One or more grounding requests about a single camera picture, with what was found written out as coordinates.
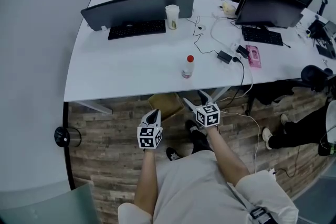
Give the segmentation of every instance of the person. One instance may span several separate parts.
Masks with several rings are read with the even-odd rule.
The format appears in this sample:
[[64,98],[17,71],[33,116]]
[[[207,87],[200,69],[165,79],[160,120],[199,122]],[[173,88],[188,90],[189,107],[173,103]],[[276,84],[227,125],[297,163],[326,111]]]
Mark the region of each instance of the person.
[[134,204],[118,208],[119,224],[255,223],[252,208],[276,223],[297,222],[298,209],[276,180],[265,170],[250,174],[216,126],[206,128],[213,148],[195,122],[185,126],[192,154],[181,158],[168,148],[171,162],[156,169],[155,150],[145,150]]
[[315,143],[321,156],[334,154],[336,144],[336,100],[310,113],[297,123],[290,122],[285,114],[280,116],[283,134],[273,135],[269,128],[262,131],[262,139],[271,150]]

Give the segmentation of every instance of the wooden floor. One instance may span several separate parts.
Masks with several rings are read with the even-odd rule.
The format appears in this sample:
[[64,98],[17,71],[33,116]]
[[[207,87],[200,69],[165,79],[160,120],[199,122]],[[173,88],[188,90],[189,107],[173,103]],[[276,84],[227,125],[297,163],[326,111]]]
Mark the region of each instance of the wooden floor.
[[[232,96],[236,89],[225,95]],[[258,101],[251,116],[260,127],[268,126],[272,131],[280,127],[280,114],[287,113],[290,120],[297,121],[325,103],[323,94],[310,89],[294,88],[295,95],[285,97],[279,104],[264,106]],[[181,97],[197,100],[196,91],[179,93]],[[92,184],[94,201],[103,223],[118,223],[117,208],[123,202],[133,202],[134,191],[140,174],[143,151],[138,149],[137,126],[141,117],[150,111],[149,96],[122,99],[100,100],[113,109],[113,115],[70,104],[69,125],[82,133],[82,143],[70,150],[72,172],[76,186]],[[247,98],[235,100],[227,112],[244,114]],[[227,101],[219,102],[223,108]],[[187,139],[184,122],[192,114],[185,109],[163,123],[163,140],[157,149],[157,161],[167,160],[165,149],[176,148],[182,155],[188,155],[192,144]],[[257,146],[258,127],[253,120],[222,114],[220,131],[230,147],[244,161],[248,169],[254,170],[254,154]],[[259,137],[257,170],[275,167],[285,168],[291,175],[295,170],[298,148],[284,148],[269,151]],[[327,166],[328,157],[317,155],[316,145],[305,145],[300,149],[295,177],[288,178],[278,172],[276,177],[280,186],[289,196],[304,189]]]

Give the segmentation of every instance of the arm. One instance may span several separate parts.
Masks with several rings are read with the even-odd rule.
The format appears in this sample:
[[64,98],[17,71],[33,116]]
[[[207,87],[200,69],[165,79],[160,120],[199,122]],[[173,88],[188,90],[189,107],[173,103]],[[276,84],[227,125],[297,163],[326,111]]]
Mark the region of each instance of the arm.
[[134,204],[150,215],[154,215],[158,198],[157,184],[154,150],[145,150],[141,174],[135,191]]
[[211,126],[206,128],[206,130],[224,179],[236,186],[241,178],[250,174],[246,165],[229,148],[218,132],[217,127]]

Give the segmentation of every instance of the black pants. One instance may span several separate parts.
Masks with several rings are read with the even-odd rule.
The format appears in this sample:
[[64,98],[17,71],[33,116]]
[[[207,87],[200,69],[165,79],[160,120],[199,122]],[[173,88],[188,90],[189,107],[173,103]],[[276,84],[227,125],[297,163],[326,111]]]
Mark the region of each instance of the black pants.
[[191,136],[194,144],[194,149],[191,154],[199,151],[213,151],[209,145],[208,139],[202,132],[195,130],[192,132]]
[[271,148],[296,147],[309,143],[320,143],[326,131],[326,114],[328,105],[310,113],[298,123],[287,122],[286,134],[272,136],[268,144]]

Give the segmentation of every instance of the sitting person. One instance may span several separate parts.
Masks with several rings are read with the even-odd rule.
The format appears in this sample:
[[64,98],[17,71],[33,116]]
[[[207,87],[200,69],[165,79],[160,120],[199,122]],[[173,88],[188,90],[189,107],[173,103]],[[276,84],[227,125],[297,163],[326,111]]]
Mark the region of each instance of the sitting person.
[[269,128],[262,131],[262,139],[271,150],[296,147],[309,143],[319,144],[319,155],[328,156],[336,152],[336,101],[310,113],[297,123],[290,122],[285,114],[280,117],[283,134],[273,135]]

